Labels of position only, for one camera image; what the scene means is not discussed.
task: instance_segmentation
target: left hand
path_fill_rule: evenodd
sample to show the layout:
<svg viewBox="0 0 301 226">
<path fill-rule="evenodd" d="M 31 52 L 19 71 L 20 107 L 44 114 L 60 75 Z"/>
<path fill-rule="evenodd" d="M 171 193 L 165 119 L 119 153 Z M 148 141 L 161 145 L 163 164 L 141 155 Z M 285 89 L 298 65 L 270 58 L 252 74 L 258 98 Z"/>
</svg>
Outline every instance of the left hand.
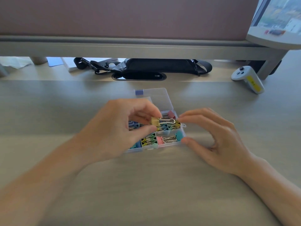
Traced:
<svg viewBox="0 0 301 226">
<path fill-rule="evenodd" d="M 148 124 L 151 117 L 161 116 L 147 99 L 110 100 L 71 141 L 80 146 L 80 155 L 87 164 L 109 160 L 155 132 L 157 127 Z M 129 121 L 145 126 L 129 131 Z"/>
</svg>

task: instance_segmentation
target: yellow sticker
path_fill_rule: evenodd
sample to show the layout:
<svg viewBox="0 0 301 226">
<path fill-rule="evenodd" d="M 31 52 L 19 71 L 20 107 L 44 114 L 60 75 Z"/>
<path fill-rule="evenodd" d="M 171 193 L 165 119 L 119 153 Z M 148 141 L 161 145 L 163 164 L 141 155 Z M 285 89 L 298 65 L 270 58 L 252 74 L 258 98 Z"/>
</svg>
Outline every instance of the yellow sticker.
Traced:
<svg viewBox="0 0 301 226">
<path fill-rule="evenodd" d="M 257 92 L 261 91 L 261 87 L 255 83 L 254 79 L 251 76 L 247 76 L 246 79 L 252 84 L 252 86 L 254 86 L 254 89 Z"/>
</svg>

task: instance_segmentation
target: right hand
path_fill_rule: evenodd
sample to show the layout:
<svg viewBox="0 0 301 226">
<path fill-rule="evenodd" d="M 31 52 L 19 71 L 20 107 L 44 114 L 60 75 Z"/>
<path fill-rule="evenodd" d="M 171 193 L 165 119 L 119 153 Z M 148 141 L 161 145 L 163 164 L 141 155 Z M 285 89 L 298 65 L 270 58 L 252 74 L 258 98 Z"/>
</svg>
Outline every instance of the right hand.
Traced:
<svg viewBox="0 0 301 226">
<path fill-rule="evenodd" d="M 181 141 L 209 165 L 237 176 L 247 175 L 252 170 L 256 156 L 243 144 L 233 123 L 209 108 L 187 111 L 181 114 L 178 120 L 182 123 L 195 123 L 212 135 L 215 144 L 211 149 L 189 137 L 184 137 Z"/>
</svg>

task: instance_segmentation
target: desk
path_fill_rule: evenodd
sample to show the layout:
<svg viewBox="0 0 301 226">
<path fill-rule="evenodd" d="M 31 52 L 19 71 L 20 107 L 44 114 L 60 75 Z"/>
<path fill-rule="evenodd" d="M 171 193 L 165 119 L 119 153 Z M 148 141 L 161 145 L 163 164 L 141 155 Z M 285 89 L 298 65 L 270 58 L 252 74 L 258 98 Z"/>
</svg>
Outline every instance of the desk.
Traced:
<svg viewBox="0 0 301 226">
<path fill-rule="evenodd" d="M 42 73 L 36 67 L 31 79 L 24 69 L 24 81 L 21 74 L 13 80 L 12 73 L 0 80 L 0 105 L 5 108 L 0 110 L 0 186 L 78 132 L 108 99 L 119 97 L 125 90 L 159 87 L 167 89 L 178 114 L 211 107 L 233 121 L 252 152 L 301 186 L 300 54 L 287 54 L 277 72 L 264 82 L 267 90 L 262 95 L 223 79 L 61 81 L 64 74 L 57 73 L 51 79 L 52 68 L 45 67 L 49 72 Z M 284 71 L 291 78 L 281 73 Z M 205 145 L 212 144 L 209 134 L 194 125 L 188 125 L 185 131 Z M 279 225 L 240 179 L 208 166 L 185 146 L 125 154 L 87 167 L 42 223 L 100 224 Z"/>
</svg>

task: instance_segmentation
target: white controller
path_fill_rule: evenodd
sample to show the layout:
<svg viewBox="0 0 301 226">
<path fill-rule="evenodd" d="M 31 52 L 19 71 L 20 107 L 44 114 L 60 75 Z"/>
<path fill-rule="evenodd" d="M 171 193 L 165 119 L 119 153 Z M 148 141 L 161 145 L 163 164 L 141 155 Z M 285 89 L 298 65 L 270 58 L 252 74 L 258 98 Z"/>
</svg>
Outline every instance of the white controller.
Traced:
<svg viewBox="0 0 301 226">
<path fill-rule="evenodd" d="M 233 81 L 244 80 L 256 94 L 261 94 L 264 92 L 264 87 L 261 83 L 261 80 L 258 78 L 254 69 L 250 66 L 238 68 L 231 75 L 231 79 Z"/>
</svg>

